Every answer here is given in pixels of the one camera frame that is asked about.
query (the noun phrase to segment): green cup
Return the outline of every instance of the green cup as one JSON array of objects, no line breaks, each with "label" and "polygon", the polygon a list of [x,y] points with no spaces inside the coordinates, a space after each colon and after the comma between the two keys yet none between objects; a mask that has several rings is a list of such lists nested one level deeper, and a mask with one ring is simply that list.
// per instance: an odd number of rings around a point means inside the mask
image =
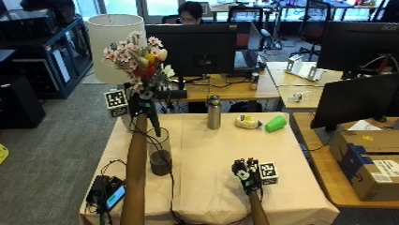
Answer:
[{"label": "green cup", "polygon": [[286,117],[283,115],[276,115],[266,124],[264,130],[272,132],[276,129],[280,129],[287,124]]}]

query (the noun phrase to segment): white lamp shade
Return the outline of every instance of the white lamp shade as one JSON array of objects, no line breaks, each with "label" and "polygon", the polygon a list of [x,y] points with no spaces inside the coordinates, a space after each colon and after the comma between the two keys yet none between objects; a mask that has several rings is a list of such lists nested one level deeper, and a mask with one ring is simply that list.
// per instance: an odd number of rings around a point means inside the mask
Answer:
[{"label": "white lamp shade", "polygon": [[123,14],[102,14],[89,18],[87,29],[91,63],[97,80],[110,84],[129,82],[126,72],[122,69],[111,67],[111,61],[103,60],[103,49],[111,43],[118,45],[118,42],[126,40],[129,33],[133,31],[142,32],[138,45],[145,46],[147,44],[142,17]]}]

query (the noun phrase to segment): flower bouquet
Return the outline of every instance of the flower bouquet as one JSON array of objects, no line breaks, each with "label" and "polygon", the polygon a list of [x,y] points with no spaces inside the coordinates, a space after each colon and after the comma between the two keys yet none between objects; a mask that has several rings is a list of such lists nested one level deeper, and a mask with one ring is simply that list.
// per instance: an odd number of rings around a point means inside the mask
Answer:
[{"label": "flower bouquet", "polygon": [[133,31],[126,40],[111,43],[103,50],[103,60],[110,66],[122,69],[129,77],[129,90],[149,99],[157,88],[166,85],[167,77],[174,75],[170,66],[163,67],[167,51],[162,49],[162,41],[150,37],[147,45],[139,47],[142,32]]}]

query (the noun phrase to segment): office desk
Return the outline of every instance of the office desk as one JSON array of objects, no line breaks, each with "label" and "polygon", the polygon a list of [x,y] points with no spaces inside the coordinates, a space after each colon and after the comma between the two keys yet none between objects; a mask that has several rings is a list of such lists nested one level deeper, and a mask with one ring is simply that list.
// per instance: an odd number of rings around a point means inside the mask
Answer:
[{"label": "office desk", "polygon": [[179,99],[179,101],[204,101],[211,95],[218,95],[222,101],[267,100],[279,98],[271,77],[266,76],[263,71],[259,73],[256,90],[250,90],[250,80],[247,80],[247,82],[240,82],[243,80],[244,78],[226,79],[226,77],[219,74],[210,74],[208,80],[184,84],[187,98]]},{"label": "office desk", "polygon": [[[280,112],[250,113],[267,122]],[[232,161],[256,158],[274,161],[279,173],[276,185],[263,186],[263,208],[270,224],[331,224],[337,210],[327,201],[290,127],[271,133],[242,129],[232,121],[239,113],[222,114],[222,126],[206,127],[206,114],[161,114],[161,126],[169,130],[174,174],[172,210],[188,222],[228,224],[250,211],[248,197],[230,171]],[[126,160],[130,134],[117,120],[94,175],[111,159]],[[122,164],[111,164],[107,175],[125,178]],[[98,216],[79,207],[81,224],[97,224]],[[110,211],[118,224],[122,202]],[[147,164],[146,224],[171,224],[170,177],[155,176]]]},{"label": "office desk", "polygon": [[[315,109],[319,104],[324,84],[339,81],[341,77],[341,72],[327,70],[319,81],[309,82],[308,80],[284,72],[287,62],[268,62],[267,66],[270,76],[280,95],[280,100],[283,101],[286,109],[290,110]],[[309,99],[304,99],[299,102],[288,102],[291,94],[305,91],[311,91]]]},{"label": "office desk", "polygon": [[[312,115],[308,112],[295,112],[292,114],[294,121],[299,127],[299,131],[304,140],[307,149],[317,149],[323,144],[312,129],[309,129],[309,121]],[[381,123],[369,121],[373,125],[383,126]],[[393,119],[388,118],[388,124],[393,123]],[[353,123],[341,125],[349,128]],[[320,184],[328,199],[337,207],[355,208],[399,208],[399,201],[392,202],[360,202],[356,193],[349,185],[347,177],[341,173],[333,156],[329,152],[329,146],[325,145],[319,150],[309,151],[313,168],[317,174]]]}]

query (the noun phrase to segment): metal water bottle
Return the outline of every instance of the metal water bottle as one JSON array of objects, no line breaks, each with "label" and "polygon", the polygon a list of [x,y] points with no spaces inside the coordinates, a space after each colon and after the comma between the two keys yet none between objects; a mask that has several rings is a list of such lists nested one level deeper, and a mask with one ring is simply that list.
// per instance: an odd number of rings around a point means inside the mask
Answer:
[{"label": "metal water bottle", "polygon": [[220,98],[219,96],[208,97],[208,129],[218,129],[220,127]]}]

